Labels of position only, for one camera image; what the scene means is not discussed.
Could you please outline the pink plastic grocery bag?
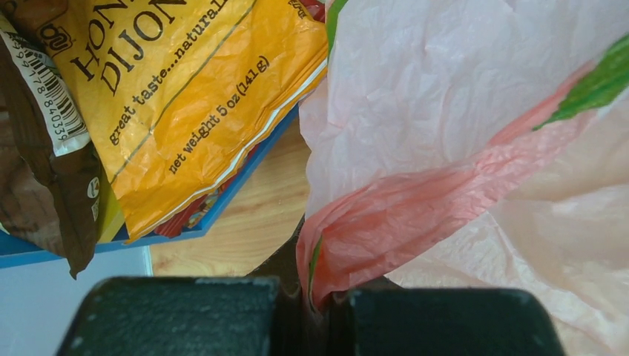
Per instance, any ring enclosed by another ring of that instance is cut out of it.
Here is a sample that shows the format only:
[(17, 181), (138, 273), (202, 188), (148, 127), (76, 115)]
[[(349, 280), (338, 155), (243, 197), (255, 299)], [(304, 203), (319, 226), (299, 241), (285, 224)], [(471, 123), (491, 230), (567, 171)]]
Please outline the pink plastic grocery bag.
[(628, 353), (626, 1), (328, 1), (300, 108), (309, 308), (378, 277), (507, 287), (569, 355)]

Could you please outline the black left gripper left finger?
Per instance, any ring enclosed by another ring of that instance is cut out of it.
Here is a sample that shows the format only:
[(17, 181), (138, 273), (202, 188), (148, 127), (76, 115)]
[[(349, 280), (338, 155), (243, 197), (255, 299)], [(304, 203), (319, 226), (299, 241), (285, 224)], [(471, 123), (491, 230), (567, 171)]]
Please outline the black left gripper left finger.
[(297, 234), (243, 277), (111, 277), (59, 355), (305, 355)]

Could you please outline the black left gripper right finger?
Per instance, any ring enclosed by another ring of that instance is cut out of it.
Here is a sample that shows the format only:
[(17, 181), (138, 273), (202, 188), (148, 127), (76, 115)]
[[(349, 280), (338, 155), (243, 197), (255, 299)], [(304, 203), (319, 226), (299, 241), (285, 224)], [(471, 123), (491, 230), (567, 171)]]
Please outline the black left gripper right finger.
[(326, 355), (564, 355), (543, 305), (510, 288), (404, 289), (385, 277), (330, 299)]

